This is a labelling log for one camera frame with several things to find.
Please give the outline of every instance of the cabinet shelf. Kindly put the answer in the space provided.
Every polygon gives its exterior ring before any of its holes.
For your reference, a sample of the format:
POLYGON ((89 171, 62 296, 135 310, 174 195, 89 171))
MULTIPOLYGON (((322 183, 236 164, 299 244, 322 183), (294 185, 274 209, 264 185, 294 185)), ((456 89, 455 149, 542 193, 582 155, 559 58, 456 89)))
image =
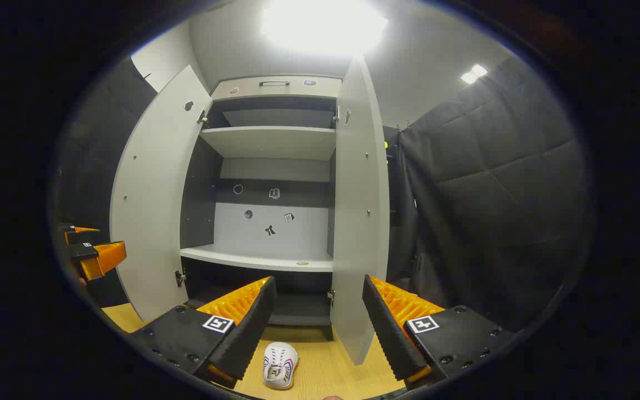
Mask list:
POLYGON ((179 253, 182 257, 195 260, 267 271, 332 272, 333 266, 332 257, 329 254, 324 258, 315 256, 310 259, 265 258, 220 251, 215 249, 213 244, 183 248, 179 253), (307 265, 299 265, 298 263, 307 263, 307 265))
POLYGON ((328 161, 335 129, 255 126, 203 129, 199 136, 224 158, 315 159, 328 161))

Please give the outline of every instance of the white ceiling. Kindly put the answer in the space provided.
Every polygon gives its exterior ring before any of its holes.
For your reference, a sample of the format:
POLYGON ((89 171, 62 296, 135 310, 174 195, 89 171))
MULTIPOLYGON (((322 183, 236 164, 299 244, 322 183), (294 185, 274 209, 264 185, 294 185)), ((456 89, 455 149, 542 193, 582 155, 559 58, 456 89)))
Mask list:
MULTIPOLYGON (((191 18, 191 43, 210 88, 239 76, 345 75, 350 56, 296 53, 265 40, 260 16, 268 3, 223 2, 191 18)), ((368 3, 388 20, 379 44, 365 53, 384 125, 405 127, 453 98, 473 64, 490 71, 511 56, 493 38, 437 8, 409 0, 368 3)), ((327 26, 332 29, 332 21, 327 26)))

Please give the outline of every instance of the light fixture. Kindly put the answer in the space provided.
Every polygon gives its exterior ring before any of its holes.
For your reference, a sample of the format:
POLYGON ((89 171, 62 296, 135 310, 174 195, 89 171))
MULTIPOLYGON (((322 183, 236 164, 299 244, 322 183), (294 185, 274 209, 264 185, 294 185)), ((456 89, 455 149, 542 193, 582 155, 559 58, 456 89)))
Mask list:
POLYGON ((473 66, 473 68, 471 68, 471 72, 473 73, 473 75, 480 77, 486 75, 488 73, 488 70, 480 66, 480 64, 476 64, 475 66, 473 66))
POLYGON ((471 84, 471 83, 475 82, 475 81, 476 81, 476 79, 478 79, 478 77, 477 77, 477 76, 475 76, 475 75, 473 75, 473 73, 470 73, 470 72, 469 72, 469 73, 465 73, 465 74, 463 74, 463 75, 461 76, 461 79, 463 79, 463 81, 464 81, 465 83, 471 84))
POLYGON ((263 11, 261 31, 297 51, 354 54, 375 46, 386 24, 360 0, 276 0, 263 11))

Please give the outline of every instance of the black mounting plate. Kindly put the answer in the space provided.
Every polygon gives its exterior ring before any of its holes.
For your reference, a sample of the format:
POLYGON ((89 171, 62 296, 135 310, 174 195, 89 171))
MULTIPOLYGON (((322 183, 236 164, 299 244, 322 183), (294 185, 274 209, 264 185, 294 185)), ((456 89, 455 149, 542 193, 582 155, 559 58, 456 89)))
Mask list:
POLYGON ((513 335, 467 306, 410 319, 404 328, 441 379, 489 359, 513 335))

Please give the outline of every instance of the cabinet door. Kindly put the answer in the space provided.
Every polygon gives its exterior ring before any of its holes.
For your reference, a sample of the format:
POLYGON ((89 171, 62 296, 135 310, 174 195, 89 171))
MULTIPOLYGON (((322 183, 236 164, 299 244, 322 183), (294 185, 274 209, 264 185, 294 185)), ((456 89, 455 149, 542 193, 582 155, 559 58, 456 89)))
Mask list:
POLYGON ((116 269, 143 321, 188 301, 184 284, 177 286, 174 276, 181 271, 179 218, 200 129, 196 121, 210 105, 209 94, 187 66, 142 114, 117 166, 110 238, 125 242, 127 258, 116 269))
POLYGON ((374 86, 355 56, 337 98, 335 240, 330 319, 352 361, 364 361, 374 329, 362 302, 365 274, 384 279, 389 248, 389 184, 374 86))

